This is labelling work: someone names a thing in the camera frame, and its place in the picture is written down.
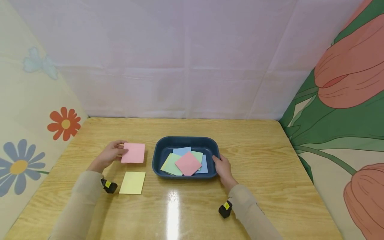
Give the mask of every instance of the hand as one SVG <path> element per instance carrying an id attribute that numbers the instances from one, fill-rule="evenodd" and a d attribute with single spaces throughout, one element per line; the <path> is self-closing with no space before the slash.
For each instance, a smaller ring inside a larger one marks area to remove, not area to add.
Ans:
<path id="1" fill-rule="evenodd" d="M 212 156 L 212 159 L 216 165 L 216 172 L 220 176 L 220 181 L 226 190 L 230 192 L 231 189 L 239 183 L 232 176 L 231 164 L 229 163 L 228 159 L 221 154 L 220 158 L 221 160 L 216 156 Z"/>
<path id="2" fill-rule="evenodd" d="M 128 152 L 128 149 L 123 149 L 124 144 L 127 141 L 124 140 L 116 140 L 114 142 L 110 142 L 104 150 L 93 160 L 91 165 L 88 167 L 88 171 L 94 171 L 103 173 L 103 170 L 112 164 L 114 160 L 119 161 L 121 157 L 118 155 L 123 155 Z"/>

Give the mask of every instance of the table surface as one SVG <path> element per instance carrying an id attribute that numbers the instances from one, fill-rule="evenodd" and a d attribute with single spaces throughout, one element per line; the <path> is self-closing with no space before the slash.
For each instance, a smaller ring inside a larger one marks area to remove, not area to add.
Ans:
<path id="1" fill-rule="evenodd" d="M 117 139 L 145 143 L 144 164 L 114 162 L 104 175 L 120 185 L 126 171 L 146 172 L 142 194 L 102 193 L 87 239 L 249 239 L 235 214 L 219 215 L 227 194 L 218 177 L 173 180 L 153 172 L 153 151 L 164 136 L 214 139 L 284 239 L 342 239 L 277 121 L 137 118 L 85 121 L 6 239 L 47 239 L 79 174 Z"/>

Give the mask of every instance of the beige sleeve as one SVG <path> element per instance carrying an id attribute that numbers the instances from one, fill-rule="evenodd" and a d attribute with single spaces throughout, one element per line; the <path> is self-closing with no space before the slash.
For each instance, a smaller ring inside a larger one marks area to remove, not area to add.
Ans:
<path id="1" fill-rule="evenodd" d="M 252 193 L 243 185 L 234 186 L 229 199 L 236 218 L 243 224 L 253 240 L 283 239 L 277 229 L 264 215 Z"/>
<path id="2" fill-rule="evenodd" d="M 53 227 L 49 240 L 86 239 L 93 210 L 103 190 L 102 174 L 85 171 L 80 174 L 72 195 Z"/>

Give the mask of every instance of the white fabric backdrop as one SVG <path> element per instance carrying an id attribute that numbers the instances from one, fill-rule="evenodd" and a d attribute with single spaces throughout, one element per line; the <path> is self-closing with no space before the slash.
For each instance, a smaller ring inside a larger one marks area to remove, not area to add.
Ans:
<path id="1" fill-rule="evenodd" d="M 10 0 L 90 116 L 279 119 L 362 0 Z"/>

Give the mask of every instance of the dark blue plastic tray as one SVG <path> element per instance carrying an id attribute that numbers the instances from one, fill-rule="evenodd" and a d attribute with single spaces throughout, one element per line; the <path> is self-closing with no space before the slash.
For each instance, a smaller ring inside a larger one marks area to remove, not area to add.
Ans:
<path id="1" fill-rule="evenodd" d="M 191 147 L 192 151 L 202 152 L 207 157 L 208 173 L 194 174 L 192 176 L 174 176 L 160 170 L 161 166 L 172 153 L 173 149 Z M 152 169 L 160 177 L 170 179 L 208 179 L 217 175 L 212 156 L 219 157 L 216 142 L 208 137 L 163 137 L 155 147 L 152 159 Z"/>

